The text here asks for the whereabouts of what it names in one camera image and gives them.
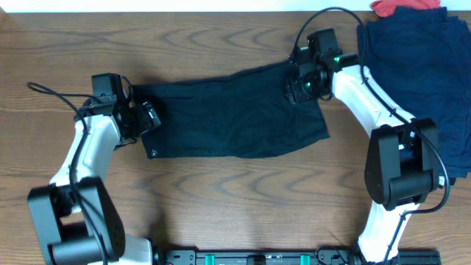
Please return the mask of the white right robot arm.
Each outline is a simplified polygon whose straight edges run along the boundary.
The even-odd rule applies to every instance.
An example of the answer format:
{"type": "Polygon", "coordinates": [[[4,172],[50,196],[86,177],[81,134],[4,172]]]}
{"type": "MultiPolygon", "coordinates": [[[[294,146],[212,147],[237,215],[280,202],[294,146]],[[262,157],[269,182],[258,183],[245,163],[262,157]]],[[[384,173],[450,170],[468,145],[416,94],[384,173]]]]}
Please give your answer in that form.
{"type": "Polygon", "coordinates": [[[294,47],[290,62],[297,67],[285,84],[291,104],[335,97],[369,136],[364,181],[372,204],[365,228],[351,250],[319,248],[319,264],[440,264],[436,250],[398,247],[412,214],[445,186],[434,122],[395,103],[358,55],[343,53],[333,29],[310,34],[305,47],[294,47]]]}

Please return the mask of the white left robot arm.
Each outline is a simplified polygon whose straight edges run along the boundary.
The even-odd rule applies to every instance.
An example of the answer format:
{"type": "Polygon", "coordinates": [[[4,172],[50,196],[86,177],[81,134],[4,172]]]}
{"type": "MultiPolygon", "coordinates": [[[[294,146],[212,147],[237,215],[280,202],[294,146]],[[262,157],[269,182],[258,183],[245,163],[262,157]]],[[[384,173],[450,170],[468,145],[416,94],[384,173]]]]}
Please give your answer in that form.
{"type": "Polygon", "coordinates": [[[92,94],[75,112],[68,154],[48,185],[27,203],[46,264],[158,264],[151,240],[125,232],[105,188],[114,151],[160,126],[150,102],[135,103],[120,74],[92,77],[92,94]]]}

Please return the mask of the black shorts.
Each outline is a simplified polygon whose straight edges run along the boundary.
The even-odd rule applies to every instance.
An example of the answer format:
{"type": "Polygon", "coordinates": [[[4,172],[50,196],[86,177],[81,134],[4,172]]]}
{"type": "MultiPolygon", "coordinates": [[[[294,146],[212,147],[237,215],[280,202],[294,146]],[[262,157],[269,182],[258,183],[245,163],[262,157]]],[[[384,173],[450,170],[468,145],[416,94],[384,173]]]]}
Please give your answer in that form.
{"type": "Polygon", "coordinates": [[[134,85],[135,102],[150,102],[161,124],[142,142],[150,159],[270,158],[328,138],[317,102],[293,105],[285,81],[288,62],[226,77],[134,85]]]}

